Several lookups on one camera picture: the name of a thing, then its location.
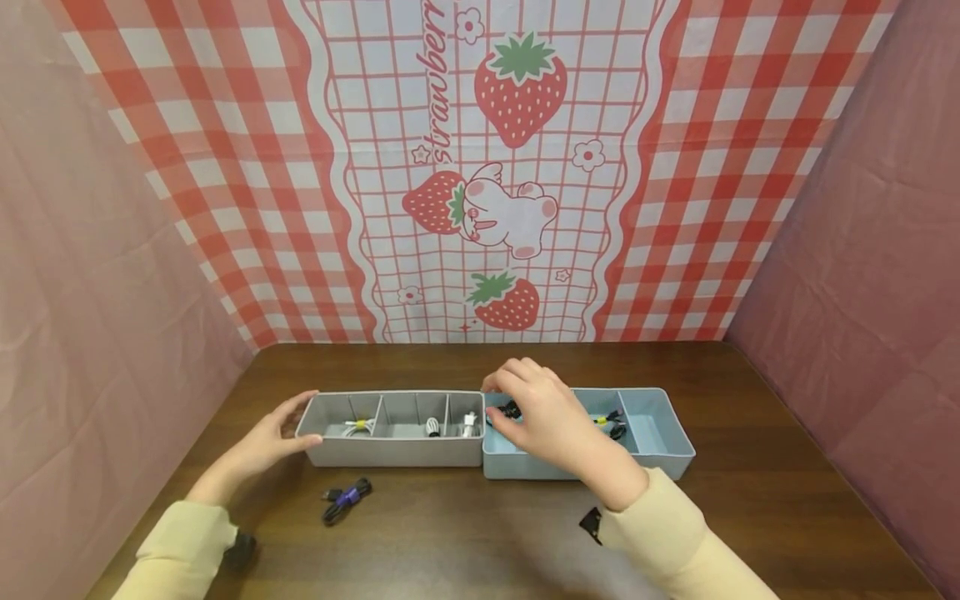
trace hand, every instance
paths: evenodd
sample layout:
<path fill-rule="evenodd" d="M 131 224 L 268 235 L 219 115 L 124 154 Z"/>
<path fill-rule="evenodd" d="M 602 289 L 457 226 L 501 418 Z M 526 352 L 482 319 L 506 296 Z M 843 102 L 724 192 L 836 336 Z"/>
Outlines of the hand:
<path fill-rule="evenodd" d="M 262 473 L 280 459 L 321 444 L 318 435 L 293 437 L 307 401 L 317 392 L 303 392 L 283 402 L 261 419 L 240 442 L 201 476 L 186 499 L 224 505 L 245 480 Z"/>
<path fill-rule="evenodd" d="M 511 358 L 483 380 L 483 392 L 510 395 L 523 422 L 487 409 L 493 428 L 516 447 L 579 477 L 613 511 L 626 510 L 646 491 L 647 471 L 603 434 L 556 373 L 533 359 Z"/>
<path fill-rule="evenodd" d="M 483 392 L 510 395 L 523 412 L 523 422 L 487 409 L 493 428 L 514 445 L 574 475 L 589 465 L 588 449 L 610 439 L 593 423 L 583 404 L 557 376 L 533 359 L 511 358 L 484 379 Z"/>

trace cartoon bunny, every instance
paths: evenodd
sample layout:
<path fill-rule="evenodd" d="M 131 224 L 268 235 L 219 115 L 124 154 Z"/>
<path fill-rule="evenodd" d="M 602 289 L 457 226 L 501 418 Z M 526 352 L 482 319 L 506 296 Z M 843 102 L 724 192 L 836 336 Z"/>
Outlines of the cartoon bunny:
<path fill-rule="evenodd" d="M 514 258 L 540 254 L 540 237 L 557 217 L 557 201 L 528 181 L 511 196 L 501 185 L 503 165 L 484 165 L 467 182 L 460 234 L 481 246 L 506 244 Z"/>

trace gray storage box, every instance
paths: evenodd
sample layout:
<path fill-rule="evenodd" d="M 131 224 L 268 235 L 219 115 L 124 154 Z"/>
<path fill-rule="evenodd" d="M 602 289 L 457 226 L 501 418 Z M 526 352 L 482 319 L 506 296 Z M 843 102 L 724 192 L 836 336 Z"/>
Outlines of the gray storage box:
<path fill-rule="evenodd" d="M 660 388 L 574 388 L 594 419 L 619 411 L 627 434 L 619 442 L 638 463 L 680 479 L 696 452 Z M 307 450 L 317 467 L 480 467 L 488 479 L 574 479 L 573 475 L 519 450 L 486 424 L 484 409 L 510 398 L 458 391 L 342 392 L 310 398 L 297 435 L 319 433 L 324 443 Z M 464 416 L 476 415 L 473 435 L 463 437 Z M 427 436 L 436 419 L 440 436 Z M 349 422 L 372 420 L 350 437 Z"/>
<path fill-rule="evenodd" d="M 307 450 L 317 467 L 480 467 L 486 432 L 479 392 L 348 392 L 310 398 L 298 436 L 319 433 L 324 443 Z M 464 416 L 476 415 L 464 438 Z M 440 437 L 427 435 L 436 419 Z M 344 437 L 348 421 L 373 420 L 372 431 Z"/>
<path fill-rule="evenodd" d="M 614 410 L 622 412 L 628 431 L 619 442 L 641 465 L 660 467 L 676 480 L 696 455 L 664 390 L 574 388 L 573 393 L 594 419 Z M 485 407 L 502 406 L 508 401 L 508 396 L 488 394 Z M 484 437 L 483 455 L 484 475 L 488 479 L 575 479 L 570 473 L 517 449 L 492 427 L 488 427 Z"/>

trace cream sleeve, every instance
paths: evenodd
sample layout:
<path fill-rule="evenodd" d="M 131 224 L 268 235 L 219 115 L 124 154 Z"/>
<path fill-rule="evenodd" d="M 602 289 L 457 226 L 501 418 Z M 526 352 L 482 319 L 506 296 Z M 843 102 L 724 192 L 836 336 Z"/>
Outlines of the cream sleeve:
<path fill-rule="evenodd" d="M 704 514 L 662 470 L 648 469 L 650 487 L 623 513 L 601 511 L 598 537 L 626 552 L 675 600 L 776 600 L 709 530 Z"/>
<path fill-rule="evenodd" d="M 113 600 L 203 600 L 236 534 L 225 509 L 177 502 L 137 550 Z"/>

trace strawberry print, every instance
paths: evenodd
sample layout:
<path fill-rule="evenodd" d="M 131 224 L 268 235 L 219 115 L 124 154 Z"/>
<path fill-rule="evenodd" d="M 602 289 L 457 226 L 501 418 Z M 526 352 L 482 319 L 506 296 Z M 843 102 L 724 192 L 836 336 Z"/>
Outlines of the strawberry print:
<path fill-rule="evenodd" d="M 473 303 L 477 319 L 508 331 L 523 331 L 537 322 L 540 293 L 533 283 L 507 272 L 492 277 L 474 273 L 471 277 L 476 289 L 467 301 Z"/>
<path fill-rule="evenodd" d="M 500 139 L 515 149 L 557 114 L 566 96 L 566 67 L 533 32 L 493 48 L 477 67 L 473 91 Z"/>
<path fill-rule="evenodd" d="M 454 171 L 438 171 L 417 189 L 408 192 L 401 205 L 427 231 L 459 233 L 464 222 L 464 178 Z"/>

